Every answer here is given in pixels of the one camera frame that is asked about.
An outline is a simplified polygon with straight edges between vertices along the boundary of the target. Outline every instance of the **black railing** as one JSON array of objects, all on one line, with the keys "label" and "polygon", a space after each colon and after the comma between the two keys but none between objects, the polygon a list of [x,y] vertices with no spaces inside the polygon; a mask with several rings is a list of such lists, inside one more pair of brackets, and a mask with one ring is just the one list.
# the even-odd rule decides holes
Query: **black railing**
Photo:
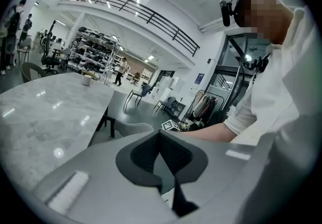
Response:
[{"label": "black railing", "polygon": [[177,41],[184,46],[192,56],[195,55],[200,46],[194,42],[184,31],[178,26],[163,17],[156,11],[138,4],[133,0],[66,0],[66,1],[80,1],[92,4],[104,5],[108,10],[119,10],[133,14],[134,17],[145,20],[147,24],[154,25],[166,34],[170,35],[173,41]]}]

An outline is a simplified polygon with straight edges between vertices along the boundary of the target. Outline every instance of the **black and white cube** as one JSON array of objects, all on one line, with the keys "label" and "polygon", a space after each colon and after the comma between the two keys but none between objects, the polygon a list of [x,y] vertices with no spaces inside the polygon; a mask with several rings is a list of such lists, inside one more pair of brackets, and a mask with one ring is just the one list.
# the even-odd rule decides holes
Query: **black and white cube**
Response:
[{"label": "black and white cube", "polygon": [[165,131],[180,131],[178,125],[176,124],[176,122],[172,121],[172,120],[168,120],[167,122],[164,122],[162,124],[162,129]]}]

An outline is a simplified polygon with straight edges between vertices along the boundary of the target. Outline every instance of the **backpack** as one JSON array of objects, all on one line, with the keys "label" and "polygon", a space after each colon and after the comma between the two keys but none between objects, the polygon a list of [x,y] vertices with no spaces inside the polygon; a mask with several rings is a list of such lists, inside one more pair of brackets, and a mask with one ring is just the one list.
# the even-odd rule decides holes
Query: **backpack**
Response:
[{"label": "backpack", "polygon": [[13,6],[13,9],[15,12],[14,12],[14,15],[9,20],[8,34],[16,34],[16,32],[19,29],[20,13],[16,11],[16,6]]}]

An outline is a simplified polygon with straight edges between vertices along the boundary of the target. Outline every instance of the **marble table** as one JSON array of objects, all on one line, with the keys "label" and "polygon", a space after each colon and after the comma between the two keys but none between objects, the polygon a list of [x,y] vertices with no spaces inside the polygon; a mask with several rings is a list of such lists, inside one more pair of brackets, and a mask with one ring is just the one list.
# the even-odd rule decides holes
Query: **marble table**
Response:
[{"label": "marble table", "polygon": [[63,73],[0,95],[0,163],[13,183],[31,190],[87,148],[114,90]]}]

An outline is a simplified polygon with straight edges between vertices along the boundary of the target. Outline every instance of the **wall sign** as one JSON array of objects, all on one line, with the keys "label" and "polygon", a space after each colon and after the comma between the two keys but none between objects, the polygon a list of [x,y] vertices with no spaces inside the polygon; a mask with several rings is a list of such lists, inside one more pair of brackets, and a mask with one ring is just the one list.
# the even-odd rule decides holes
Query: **wall sign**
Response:
[{"label": "wall sign", "polygon": [[204,75],[205,75],[204,73],[198,74],[198,76],[197,76],[197,78],[195,80],[195,84],[198,84],[199,85],[201,83],[201,80],[203,79],[203,76]]}]

